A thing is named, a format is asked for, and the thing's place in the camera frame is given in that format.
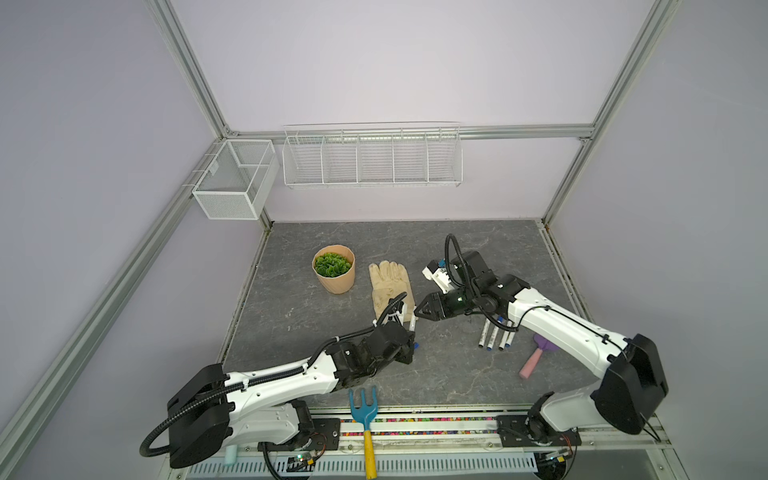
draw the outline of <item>aluminum frame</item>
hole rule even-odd
[[[278,144],[284,142],[285,132],[240,134],[229,129],[169,0],[145,1],[214,135],[221,140],[237,137],[272,140],[273,143]],[[547,209],[543,219],[544,225],[548,225],[560,210],[569,190],[578,179],[578,175],[594,150],[595,144],[604,135],[610,120],[626,97],[632,81],[637,77],[650,56],[657,39],[664,27],[669,24],[679,4],[680,0],[657,0],[654,3],[621,68],[620,74],[592,124],[462,128],[462,140],[544,137],[578,137],[582,139],[581,148]],[[210,163],[211,150],[219,144],[220,140],[214,141],[195,170],[174,195],[173,200],[160,217],[155,220],[126,263],[120,268],[118,274],[101,294],[101,297],[91,308],[67,345],[58,354],[48,371],[0,433],[0,480],[9,478],[20,466],[168,238],[176,230],[191,204],[191,188],[199,181],[202,170]],[[271,225],[271,220],[265,210],[262,211],[260,219],[265,226]]]
[[[10,478],[101,345],[192,204],[192,188],[220,147],[215,141],[75,330],[0,434],[0,480]]]
[[[344,130],[344,134],[377,135],[377,134],[424,134],[435,128],[396,128],[396,129],[355,129]],[[461,140],[494,140],[509,138],[589,138],[594,132],[592,124],[548,124],[548,125],[495,125],[484,127],[461,126],[458,137]],[[312,135],[333,136],[339,130],[312,130]],[[244,138],[248,140],[271,140],[274,144],[284,144],[288,134],[285,131],[252,131],[233,132],[229,138]]]
[[[460,417],[496,417],[497,415],[508,415],[516,413],[524,415],[530,405],[463,405],[463,406],[396,406],[379,407],[377,418],[396,417],[399,419],[423,418],[430,414],[438,417],[460,416]],[[350,433],[359,433],[362,431],[360,424],[344,422],[352,417],[349,414],[349,408],[311,408],[314,418],[333,417],[341,418],[343,423],[339,431],[339,449],[326,452],[325,455],[338,457],[339,459],[349,458],[350,454],[355,455],[363,451],[363,437],[361,435],[349,435]],[[677,475],[680,468],[673,468],[674,462],[669,458],[677,458],[673,446],[669,442],[666,432],[661,423],[654,416],[650,419],[650,424],[656,429],[661,438],[661,442],[655,442],[650,435],[643,433],[640,435],[628,435],[610,427],[609,425],[596,425],[579,429],[582,445],[579,450],[646,450],[651,461],[656,466],[661,466],[659,472],[669,475]],[[501,446],[497,433],[489,432],[496,429],[494,419],[473,419],[473,420],[455,420],[455,421],[432,421],[432,422],[376,422],[371,425],[374,432],[400,432],[400,431],[464,431],[455,434],[427,434],[427,435],[374,435],[376,442],[377,458],[387,455],[418,455],[429,453],[497,453],[497,452],[550,452],[552,447],[522,447],[522,448],[504,448]],[[222,457],[223,449],[214,455]],[[261,456],[256,444],[242,444],[237,448],[238,457]],[[166,457],[163,468],[160,471],[158,480],[184,479],[187,477],[188,468],[173,469],[168,464]],[[683,476],[660,476],[662,480],[674,478],[675,480],[687,480]]]
[[[621,66],[611,91],[608,92],[605,102],[603,102],[597,117],[594,119],[592,135],[589,138],[582,138],[581,147],[579,147],[576,153],[576,158],[571,162],[571,166],[555,191],[549,207],[547,207],[543,219],[545,225],[549,225],[552,222],[563,206],[568,193],[589,161],[595,145],[602,139],[611,119],[627,97],[634,79],[637,78],[643,66],[645,66],[646,61],[656,46],[657,40],[677,12],[680,2],[681,0],[656,0],[654,3],[645,19],[645,23],[643,23],[640,33],[632,44],[632,49],[627,59]]]

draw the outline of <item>mounting plate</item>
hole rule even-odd
[[[341,438],[341,420],[340,419],[312,419],[315,425],[315,432],[322,433],[326,437],[321,435],[312,435],[310,437],[311,443],[300,449],[293,449],[289,445],[270,445],[270,452],[293,452],[294,450],[322,450],[323,443],[327,440],[327,450],[339,449],[339,438]],[[258,445],[259,452],[263,451],[262,445]]]
[[[520,433],[525,432],[527,430],[527,427],[525,426],[525,419],[527,417],[527,414],[496,416],[498,436],[502,439],[502,447],[540,446],[539,444],[534,443],[527,435],[516,435],[515,433],[511,432],[511,430]],[[572,432],[571,430],[568,430],[567,432],[562,432],[562,436],[554,440],[551,446],[567,446],[568,443],[562,438],[563,436],[568,437],[568,440],[571,442],[571,446],[581,445],[581,436],[578,434],[578,432]]]

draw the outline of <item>white vent grille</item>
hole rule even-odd
[[[287,478],[306,477],[307,472],[287,473],[288,457],[273,459],[277,472]],[[483,473],[536,472],[532,453],[435,453],[430,455],[377,455],[376,471],[379,475],[466,475]],[[311,475],[317,477],[361,476],[366,473],[363,455],[326,455],[317,462]],[[234,465],[225,466],[222,458],[208,460],[190,467],[187,478],[254,478],[270,477],[261,457],[241,458]]]
[[[322,134],[291,134],[287,128],[283,173],[289,187],[462,182],[462,146],[457,127]]]
[[[226,140],[192,193],[215,220],[256,220],[280,164],[269,140]]]

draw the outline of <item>mesh basket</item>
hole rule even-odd
[[[458,185],[461,139],[458,128],[289,134],[283,173],[289,187]]]
[[[269,140],[226,140],[193,195],[213,220],[256,220],[280,165]]]

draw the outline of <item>marker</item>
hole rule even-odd
[[[408,303],[403,302],[402,304],[402,319],[406,319],[408,317]],[[411,313],[411,321],[408,322],[408,330],[411,332],[416,331],[416,315]]]
[[[493,349],[493,344],[496,342],[496,335],[498,334],[498,327],[493,327],[493,333],[491,333],[491,339],[488,341],[486,349],[490,352]]]
[[[485,325],[483,325],[483,327],[482,327],[482,334],[480,335],[480,341],[478,342],[478,346],[480,348],[485,346],[485,336],[488,335],[488,326],[490,324],[491,323],[488,320],[486,320],[485,321]]]
[[[507,326],[512,326],[512,321],[507,320]],[[503,350],[504,348],[511,345],[512,341],[512,332],[504,331],[504,335],[502,335],[502,341],[498,344],[498,349]]]
[[[509,325],[509,326],[513,326],[513,324],[512,324],[512,321],[511,321],[511,320],[509,320],[509,321],[507,322],[507,325]],[[506,341],[506,343],[505,343],[505,347],[506,347],[506,348],[508,348],[508,347],[509,347],[509,346],[512,344],[512,339],[513,339],[513,338],[515,338],[515,332],[510,332],[510,333],[509,333],[509,335],[507,336],[507,341]]]

